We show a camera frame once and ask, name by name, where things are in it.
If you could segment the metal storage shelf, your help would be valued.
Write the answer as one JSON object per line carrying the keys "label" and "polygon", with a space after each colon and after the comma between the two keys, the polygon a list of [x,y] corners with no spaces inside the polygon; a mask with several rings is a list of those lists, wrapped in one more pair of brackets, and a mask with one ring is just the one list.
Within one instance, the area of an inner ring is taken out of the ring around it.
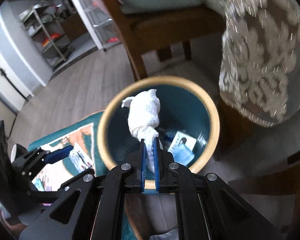
{"label": "metal storage shelf", "polygon": [[50,68],[55,70],[67,61],[72,52],[71,42],[52,6],[36,4],[19,14],[19,20]]}

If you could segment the teal yellow-rimmed trash bin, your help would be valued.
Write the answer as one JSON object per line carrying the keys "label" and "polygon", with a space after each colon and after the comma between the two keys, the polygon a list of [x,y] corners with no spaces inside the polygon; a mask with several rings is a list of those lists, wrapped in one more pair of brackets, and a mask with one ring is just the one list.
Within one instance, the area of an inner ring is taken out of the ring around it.
{"label": "teal yellow-rimmed trash bin", "polygon": [[160,100],[159,129],[184,131],[196,139],[194,159],[188,164],[198,173],[212,157],[219,139],[220,122],[217,108],[209,94],[196,83],[182,77],[156,76],[126,87],[106,107],[97,130],[97,146],[106,168],[111,170],[125,161],[139,142],[128,129],[127,107],[122,101],[140,92],[155,89]]}

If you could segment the red white snack wrapper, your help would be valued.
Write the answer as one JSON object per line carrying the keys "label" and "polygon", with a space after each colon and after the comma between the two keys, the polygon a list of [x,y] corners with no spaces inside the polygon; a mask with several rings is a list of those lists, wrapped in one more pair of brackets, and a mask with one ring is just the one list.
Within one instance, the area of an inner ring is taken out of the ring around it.
{"label": "red white snack wrapper", "polygon": [[94,168],[94,162],[76,142],[69,153],[69,158],[78,172]]}

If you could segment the white tissue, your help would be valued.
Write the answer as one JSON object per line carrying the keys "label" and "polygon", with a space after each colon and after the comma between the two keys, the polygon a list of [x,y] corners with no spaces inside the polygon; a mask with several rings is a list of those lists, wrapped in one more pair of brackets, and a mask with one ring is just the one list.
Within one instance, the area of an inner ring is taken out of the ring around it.
{"label": "white tissue", "polygon": [[157,91],[150,89],[130,96],[122,101],[121,107],[129,108],[128,128],[132,137],[144,141],[146,146],[146,163],[148,169],[154,172],[153,141],[159,136],[156,128],[159,126],[160,100]]}

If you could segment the teal beige patterned rug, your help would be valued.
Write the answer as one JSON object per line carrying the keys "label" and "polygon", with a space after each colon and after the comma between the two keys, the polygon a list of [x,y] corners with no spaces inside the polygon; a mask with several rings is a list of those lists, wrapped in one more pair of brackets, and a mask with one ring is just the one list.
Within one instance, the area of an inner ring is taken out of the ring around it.
{"label": "teal beige patterned rug", "polygon": [[38,191],[57,191],[67,180],[88,168],[96,176],[108,173],[97,147],[97,129],[102,112],[32,142],[28,150],[41,148],[54,156],[32,180]]}

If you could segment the white cabinet doors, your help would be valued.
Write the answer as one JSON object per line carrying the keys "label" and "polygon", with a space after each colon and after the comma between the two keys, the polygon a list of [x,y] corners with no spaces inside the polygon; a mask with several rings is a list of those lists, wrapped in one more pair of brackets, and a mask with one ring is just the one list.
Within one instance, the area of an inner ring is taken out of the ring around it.
{"label": "white cabinet doors", "polygon": [[53,74],[8,2],[0,6],[0,68],[8,78],[7,85],[13,85],[3,85],[0,94],[17,113],[37,88],[48,84]]}

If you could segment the black white-lined cup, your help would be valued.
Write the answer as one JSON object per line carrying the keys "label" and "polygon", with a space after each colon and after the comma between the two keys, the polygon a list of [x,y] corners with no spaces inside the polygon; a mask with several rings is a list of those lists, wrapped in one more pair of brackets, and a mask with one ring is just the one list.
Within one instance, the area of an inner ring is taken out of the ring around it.
{"label": "black white-lined cup", "polygon": [[11,150],[11,156],[10,156],[10,161],[11,162],[14,162],[15,159],[21,157],[22,155],[26,154],[28,151],[25,147],[19,145],[19,144],[15,144],[13,147],[12,147],[12,150]]}

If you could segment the white wheeled cart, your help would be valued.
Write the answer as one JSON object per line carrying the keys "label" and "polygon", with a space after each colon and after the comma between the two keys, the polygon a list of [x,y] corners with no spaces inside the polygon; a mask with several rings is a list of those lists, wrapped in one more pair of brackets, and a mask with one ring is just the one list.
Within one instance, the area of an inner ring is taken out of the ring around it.
{"label": "white wheeled cart", "polygon": [[119,44],[113,19],[94,0],[72,0],[81,20],[99,50],[107,51]]}

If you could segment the lace patterned tablecloth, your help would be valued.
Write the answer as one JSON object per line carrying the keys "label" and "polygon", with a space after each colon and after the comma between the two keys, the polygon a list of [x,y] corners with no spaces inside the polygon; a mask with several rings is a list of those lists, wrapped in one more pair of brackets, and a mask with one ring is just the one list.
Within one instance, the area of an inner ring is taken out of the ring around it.
{"label": "lace patterned tablecloth", "polygon": [[222,100],[272,127],[300,109],[300,5],[296,0],[205,0],[223,16]]}

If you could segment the wooden chair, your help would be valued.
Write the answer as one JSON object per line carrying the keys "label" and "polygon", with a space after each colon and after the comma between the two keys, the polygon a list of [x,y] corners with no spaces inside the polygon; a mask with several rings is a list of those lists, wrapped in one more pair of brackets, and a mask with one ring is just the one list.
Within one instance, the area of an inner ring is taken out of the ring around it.
{"label": "wooden chair", "polygon": [[118,0],[101,0],[125,46],[135,81],[146,78],[142,55],[156,51],[159,61],[172,57],[170,46],[182,43],[185,59],[192,59],[190,40],[223,33],[225,20],[204,5],[185,9],[126,15]]}

